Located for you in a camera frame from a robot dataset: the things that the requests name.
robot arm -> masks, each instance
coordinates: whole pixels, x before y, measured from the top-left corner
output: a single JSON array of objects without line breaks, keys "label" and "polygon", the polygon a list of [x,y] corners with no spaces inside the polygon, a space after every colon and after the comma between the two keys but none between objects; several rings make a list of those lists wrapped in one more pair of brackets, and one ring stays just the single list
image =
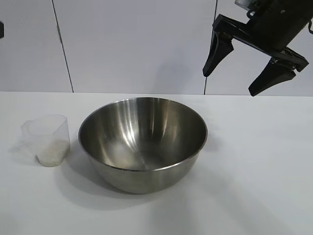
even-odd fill
[{"label": "robot arm", "polygon": [[269,56],[263,72],[250,85],[252,96],[278,83],[292,80],[309,62],[287,47],[313,18],[313,0],[236,0],[248,10],[248,23],[219,15],[213,23],[213,38],[203,75],[208,77],[234,50],[236,39]]}]

white tabletop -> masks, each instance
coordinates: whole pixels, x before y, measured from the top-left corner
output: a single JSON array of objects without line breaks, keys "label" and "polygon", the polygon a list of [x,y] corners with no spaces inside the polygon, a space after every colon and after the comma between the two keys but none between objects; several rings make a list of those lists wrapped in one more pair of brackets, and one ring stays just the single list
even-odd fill
[{"label": "white tabletop", "polygon": [[[313,97],[153,95],[205,119],[209,138],[175,186],[147,195],[115,191],[77,142],[84,118],[143,95],[0,93],[0,234],[313,234]],[[30,119],[68,118],[71,154],[46,168],[17,147]]]}]

cabinet door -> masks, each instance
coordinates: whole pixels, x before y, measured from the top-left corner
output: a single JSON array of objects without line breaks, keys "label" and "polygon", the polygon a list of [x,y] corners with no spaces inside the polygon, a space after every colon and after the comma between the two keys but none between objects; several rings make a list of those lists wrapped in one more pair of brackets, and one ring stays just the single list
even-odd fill
[{"label": "cabinet door", "polygon": [[75,92],[203,94],[215,0],[54,0]]},{"label": "cabinet door", "polygon": [[0,2],[0,91],[71,92],[51,0]]},{"label": "cabinet door", "polygon": [[[246,23],[246,11],[235,0],[219,0],[217,15],[222,14]],[[262,72],[270,57],[236,40],[234,51],[230,53],[207,78],[206,94],[249,94],[249,85]],[[307,27],[289,44],[289,47],[303,55],[313,64],[313,35]],[[302,72],[288,82],[267,89],[260,95],[313,95],[313,65],[308,65]]]}]

